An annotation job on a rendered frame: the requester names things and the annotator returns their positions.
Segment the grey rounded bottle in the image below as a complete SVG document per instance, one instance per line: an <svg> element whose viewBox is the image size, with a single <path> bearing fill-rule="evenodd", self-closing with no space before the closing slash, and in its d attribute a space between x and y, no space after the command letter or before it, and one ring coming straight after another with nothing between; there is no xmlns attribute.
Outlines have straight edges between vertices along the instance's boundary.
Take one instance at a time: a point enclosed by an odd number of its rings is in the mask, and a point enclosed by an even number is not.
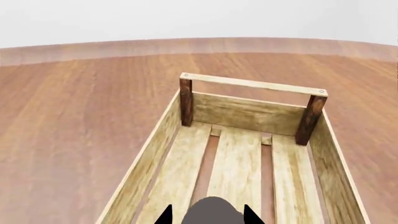
<svg viewBox="0 0 398 224"><path fill-rule="evenodd" d="M244 217L225 199L205 197L187 210L181 224L244 224Z"/></svg>

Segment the wooden slatted tray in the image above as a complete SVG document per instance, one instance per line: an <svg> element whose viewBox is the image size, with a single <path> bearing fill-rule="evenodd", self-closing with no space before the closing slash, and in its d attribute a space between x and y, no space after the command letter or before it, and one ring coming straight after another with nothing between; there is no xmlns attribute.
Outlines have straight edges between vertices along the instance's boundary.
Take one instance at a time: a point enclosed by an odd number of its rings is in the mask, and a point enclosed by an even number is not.
<svg viewBox="0 0 398 224"><path fill-rule="evenodd" d="M309 95L307 106L192 90L195 81ZM324 89L183 73L180 88L95 224L172 224L190 208L205 149L218 137L206 195L261 214L262 146L272 148L275 224L371 224L324 105Z"/></svg>

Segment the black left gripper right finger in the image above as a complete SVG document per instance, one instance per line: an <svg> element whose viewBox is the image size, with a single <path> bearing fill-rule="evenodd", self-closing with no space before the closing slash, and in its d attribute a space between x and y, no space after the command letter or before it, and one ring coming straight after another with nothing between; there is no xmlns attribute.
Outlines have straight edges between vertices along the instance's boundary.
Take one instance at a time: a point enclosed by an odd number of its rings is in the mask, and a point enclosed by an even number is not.
<svg viewBox="0 0 398 224"><path fill-rule="evenodd" d="M265 224L265 223L249 207L249 205L244 205L244 224Z"/></svg>

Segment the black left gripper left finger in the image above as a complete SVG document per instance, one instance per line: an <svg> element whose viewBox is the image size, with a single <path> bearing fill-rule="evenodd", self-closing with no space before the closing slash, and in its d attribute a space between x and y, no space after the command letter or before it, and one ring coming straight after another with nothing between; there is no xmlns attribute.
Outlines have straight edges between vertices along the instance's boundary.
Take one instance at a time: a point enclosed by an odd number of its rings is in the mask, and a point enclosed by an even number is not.
<svg viewBox="0 0 398 224"><path fill-rule="evenodd" d="M154 224L172 224L172 205L168 205Z"/></svg>

